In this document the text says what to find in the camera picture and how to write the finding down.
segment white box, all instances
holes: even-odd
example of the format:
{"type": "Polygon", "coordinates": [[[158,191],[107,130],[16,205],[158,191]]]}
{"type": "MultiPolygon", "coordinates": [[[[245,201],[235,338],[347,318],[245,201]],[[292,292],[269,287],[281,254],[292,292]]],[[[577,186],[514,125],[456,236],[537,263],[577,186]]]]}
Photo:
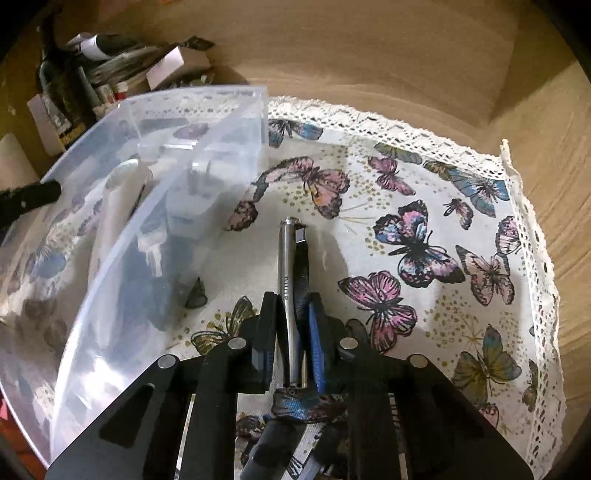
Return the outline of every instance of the white box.
{"type": "Polygon", "coordinates": [[[192,48],[176,47],[154,65],[146,75],[150,89],[164,82],[172,82],[191,72],[202,72],[211,67],[204,52],[192,48]]]}

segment silver pen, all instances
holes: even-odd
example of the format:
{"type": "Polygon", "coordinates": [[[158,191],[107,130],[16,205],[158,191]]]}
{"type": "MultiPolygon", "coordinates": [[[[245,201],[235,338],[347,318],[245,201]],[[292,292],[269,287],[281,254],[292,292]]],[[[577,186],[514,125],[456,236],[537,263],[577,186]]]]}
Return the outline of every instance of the silver pen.
{"type": "Polygon", "coordinates": [[[281,221],[279,233],[279,265],[278,285],[281,301],[287,321],[287,372],[291,387],[298,387],[300,383],[300,334],[296,325],[296,307],[294,294],[294,263],[296,258],[296,243],[305,241],[305,227],[293,217],[281,221]]]}

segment white lace trim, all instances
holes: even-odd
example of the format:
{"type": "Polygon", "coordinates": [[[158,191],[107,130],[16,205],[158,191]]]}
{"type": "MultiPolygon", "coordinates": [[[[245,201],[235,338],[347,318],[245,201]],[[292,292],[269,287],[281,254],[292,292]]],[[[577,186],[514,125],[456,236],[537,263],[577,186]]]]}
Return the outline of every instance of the white lace trim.
{"type": "Polygon", "coordinates": [[[501,156],[483,155],[438,137],[429,130],[414,128],[400,120],[377,113],[359,112],[348,105],[294,97],[272,98],[269,118],[289,119],[384,142],[466,171],[505,180],[523,249],[530,289],[535,348],[538,365],[538,397],[525,461],[537,479],[552,467],[562,441],[566,410],[562,366],[558,352],[558,303],[554,266],[546,250],[544,234],[530,201],[523,195],[521,176],[511,164],[509,145],[503,140],[501,156]]]}
{"type": "Polygon", "coordinates": [[[433,132],[414,128],[400,120],[390,120],[377,113],[359,112],[349,105],[332,105],[322,100],[275,97],[269,101],[269,118],[296,120],[384,142],[456,165],[483,177],[504,180],[505,169],[499,157],[479,154],[433,132]]]}
{"type": "Polygon", "coordinates": [[[560,295],[554,283],[554,265],[546,249],[544,233],[536,221],[533,205],[523,195],[521,176],[511,163],[507,140],[503,140],[501,145],[501,160],[507,170],[506,185],[525,258],[539,370],[535,420],[526,461],[533,468],[535,477],[542,478],[550,471],[560,450],[562,423],[566,413],[562,364],[558,352],[560,295]]]}

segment wooden floor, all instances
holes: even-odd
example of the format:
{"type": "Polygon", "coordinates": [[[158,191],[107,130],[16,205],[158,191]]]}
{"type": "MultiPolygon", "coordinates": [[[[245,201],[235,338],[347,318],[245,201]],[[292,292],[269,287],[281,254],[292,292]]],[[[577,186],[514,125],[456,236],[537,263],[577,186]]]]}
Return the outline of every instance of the wooden floor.
{"type": "MultiPolygon", "coordinates": [[[[198,35],[216,43],[221,81],[347,103],[483,153],[509,139],[561,294],[568,444],[591,406],[591,85],[529,1],[67,0],[59,40],[83,30],[198,35]]],[[[42,174],[52,160],[26,107],[39,51],[32,23],[0,65],[0,135],[14,132],[42,174]]]]}

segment green butterfly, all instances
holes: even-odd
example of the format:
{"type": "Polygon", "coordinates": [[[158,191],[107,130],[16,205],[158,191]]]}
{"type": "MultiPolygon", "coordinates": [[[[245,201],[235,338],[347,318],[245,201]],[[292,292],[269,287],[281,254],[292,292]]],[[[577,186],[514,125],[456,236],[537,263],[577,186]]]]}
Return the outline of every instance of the green butterfly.
{"type": "Polygon", "coordinates": [[[414,163],[420,165],[423,163],[423,158],[418,153],[408,152],[402,148],[391,147],[385,143],[376,143],[374,148],[382,155],[396,160],[403,161],[405,163],[414,163]]]}
{"type": "Polygon", "coordinates": [[[207,353],[216,345],[229,340],[238,335],[242,321],[252,317],[255,314],[252,303],[247,297],[240,297],[234,305],[232,314],[226,314],[226,321],[222,325],[216,322],[209,322],[203,332],[196,332],[191,335],[191,343],[197,349],[199,354],[207,353]]]}
{"type": "Polygon", "coordinates": [[[423,168],[426,168],[431,173],[436,173],[442,180],[450,181],[452,175],[449,173],[450,170],[454,170],[455,167],[449,163],[442,161],[426,161],[423,164],[423,168]]]}
{"type": "Polygon", "coordinates": [[[538,366],[533,360],[529,361],[530,364],[530,386],[523,392],[523,398],[521,399],[524,404],[527,405],[529,411],[534,411],[535,401],[538,399],[538,366]]]}
{"type": "Polygon", "coordinates": [[[503,351],[501,335],[491,325],[486,327],[482,340],[482,355],[478,359],[464,351],[454,370],[452,383],[476,408],[485,408],[491,381],[507,383],[521,375],[521,367],[503,351]]]}

